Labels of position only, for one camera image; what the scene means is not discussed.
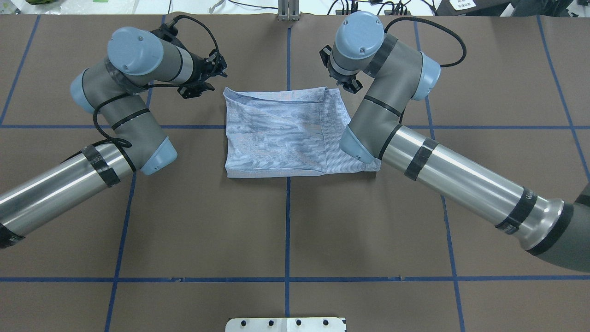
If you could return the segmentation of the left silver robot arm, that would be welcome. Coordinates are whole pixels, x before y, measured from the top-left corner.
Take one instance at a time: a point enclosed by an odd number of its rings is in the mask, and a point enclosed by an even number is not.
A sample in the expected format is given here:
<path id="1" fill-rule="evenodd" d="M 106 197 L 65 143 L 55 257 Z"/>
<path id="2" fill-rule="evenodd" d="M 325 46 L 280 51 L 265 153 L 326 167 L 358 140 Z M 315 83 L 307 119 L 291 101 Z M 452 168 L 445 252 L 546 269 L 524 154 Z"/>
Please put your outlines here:
<path id="1" fill-rule="evenodd" d="M 136 172 L 150 176 L 177 159 L 169 136 L 141 94 L 175 88 L 184 98 L 213 91 L 208 79 L 227 75 L 227 62 L 209 28 L 213 50 L 201 57 L 178 38 L 179 15 L 153 31 L 114 31 L 105 58 L 71 83 L 77 105 L 91 114 L 102 140 L 1 195 L 1 248 L 27 235 Z"/>

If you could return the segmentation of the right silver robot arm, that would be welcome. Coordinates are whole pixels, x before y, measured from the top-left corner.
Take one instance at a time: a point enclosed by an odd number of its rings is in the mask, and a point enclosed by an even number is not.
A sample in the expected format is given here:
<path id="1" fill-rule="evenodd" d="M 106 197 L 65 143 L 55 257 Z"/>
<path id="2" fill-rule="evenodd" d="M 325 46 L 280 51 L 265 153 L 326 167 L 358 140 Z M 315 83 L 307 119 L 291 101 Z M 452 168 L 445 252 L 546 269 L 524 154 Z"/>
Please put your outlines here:
<path id="1" fill-rule="evenodd" d="M 389 34 L 378 16 L 358 11 L 339 26 L 333 46 L 320 50 L 330 77 L 346 91 L 373 79 L 339 141 L 365 164 L 381 160 L 518 239 L 522 249 L 552 265 L 590 269 L 589 187 L 574 202 L 547 199 L 422 135 L 402 122 L 411 100 L 424 100 L 442 65 Z"/>

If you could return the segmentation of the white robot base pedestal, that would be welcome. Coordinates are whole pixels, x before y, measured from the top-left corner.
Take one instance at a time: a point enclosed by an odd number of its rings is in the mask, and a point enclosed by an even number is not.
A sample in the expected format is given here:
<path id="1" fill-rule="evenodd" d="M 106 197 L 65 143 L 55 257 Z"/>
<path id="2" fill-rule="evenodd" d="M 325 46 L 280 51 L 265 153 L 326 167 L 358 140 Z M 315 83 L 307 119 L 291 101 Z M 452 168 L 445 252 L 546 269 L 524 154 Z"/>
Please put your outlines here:
<path id="1" fill-rule="evenodd" d="M 339 317 L 270 317 L 228 320 L 226 332 L 346 332 Z"/>

